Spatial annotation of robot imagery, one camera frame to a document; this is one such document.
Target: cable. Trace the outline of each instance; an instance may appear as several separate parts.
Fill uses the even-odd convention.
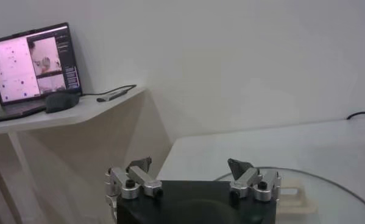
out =
[[[353,113],[349,117],[347,117],[346,120],[350,120],[352,117],[357,116],[357,115],[360,115],[360,114],[365,114],[365,111]]]
[[[123,88],[127,88],[126,91],[128,92],[131,89],[133,89],[134,87],[136,87],[136,85],[125,85],[125,86],[120,86],[120,87],[117,87],[115,89],[103,92],[103,93],[83,93],[82,96],[100,96],[100,95],[111,93],[111,92],[114,92],[116,90],[123,89]]]
[[[361,201],[364,205],[365,205],[365,200],[363,198],[361,198],[361,196],[359,196],[358,194],[352,192],[351,190],[347,189],[346,187],[338,184],[337,182],[334,182],[332,180],[329,180],[329,179],[326,179],[324,177],[321,177],[321,176],[318,176],[316,174],[313,174],[313,173],[308,173],[306,171],[302,171],[302,170],[297,170],[297,169],[291,169],[291,168],[282,168],[282,167],[271,167],[271,166],[261,166],[261,167],[256,167],[257,169],[276,169],[276,170],[289,170],[289,171],[293,171],[293,172],[297,172],[297,173],[302,173],[302,174],[305,174],[305,175],[309,175],[311,177],[315,177],[315,178],[318,178],[318,179],[321,179],[323,181],[326,181],[326,182],[329,182],[330,184],[333,184],[334,186],[337,186],[339,187],[340,189],[346,191],[347,193],[349,193],[350,195],[354,196],[355,198],[357,198],[359,201]],[[227,174],[224,174],[224,175],[221,175],[220,177],[214,179],[214,181],[219,181],[221,179],[223,179],[224,177],[227,177],[229,175],[231,175],[232,173],[227,173]]]

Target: white desk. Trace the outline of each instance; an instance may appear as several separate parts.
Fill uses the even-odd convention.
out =
[[[0,122],[0,134],[8,134],[27,181],[32,185],[33,190],[37,191],[37,185],[32,176],[32,172],[30,171],[29,163],[27,162],[23,147],[21,146],[18,132],[85,122],[122,104],[139,93],[142,93],[144,90],[145,88],[136,87],[131,89],[126,95],[109,102],[101,103],[96,101],[97,96],[81,97],[78,105],[65,111],[52,114],[40,112],[21,119]],[[28,199],[33,200],[36,204],[38,204],[34,194],[28,195]],[[35,211],[35,213],[42,214],[43,211],[40,209],[39,211]],[[39,223],[47,223],[47,221],[40,220]]]
[[[365,118],[178,139],[159,180],[214,180],[227,159],[301,169],[365,199]]]

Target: computer mouse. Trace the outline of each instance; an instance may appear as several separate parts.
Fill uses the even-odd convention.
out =
[[[52,93],[46,98],[46,113],[55,113],[62,110],[67,110],[79,102],[77,94],[70,93]]]

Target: laptop screen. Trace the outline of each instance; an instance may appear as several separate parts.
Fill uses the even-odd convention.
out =
[[[56,91],[81,92],[67,24],[0,39],[1,104]]]

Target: table leg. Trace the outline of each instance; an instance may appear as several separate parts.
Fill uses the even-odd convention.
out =
[[[36,185],[36,182],[33,178],[32,172],[30,171],[30,167],[29,167],[29,163],[27,162],[24,150],[21,146],[21,143],[19,141],[18,138],[18,134],[15,131],[11,131],[8,133],[9,139],[12,142],[13,148],[17,154],[19,163],[21,164],[21,167],[23,169],[24,175],[28,181],[28,183],[30,183],[31,185],[31,195],[29,198],[27,198],[27,200],[29,201],[33,201],[33,204],[37,205],[37,208],[35,208],[34,214],[37,217],[37,223],[40,224],[47,224],[47,220],[46,220],[46,216],[43,212],[43,210],[41,209],[41,206],[37,200],[37,193],[38,193],[38,188]]]
[[[10,212],[13,215],[16,224],[23,224],[23,221],[21,220],[21,216],[18,212],[16,204],[14,203],[13,197],[10,194],[9,190],[7,189],[6,183],[2,177],[1,172],[0,172],[0,191],[5,199],[7,206],[9,207]]]

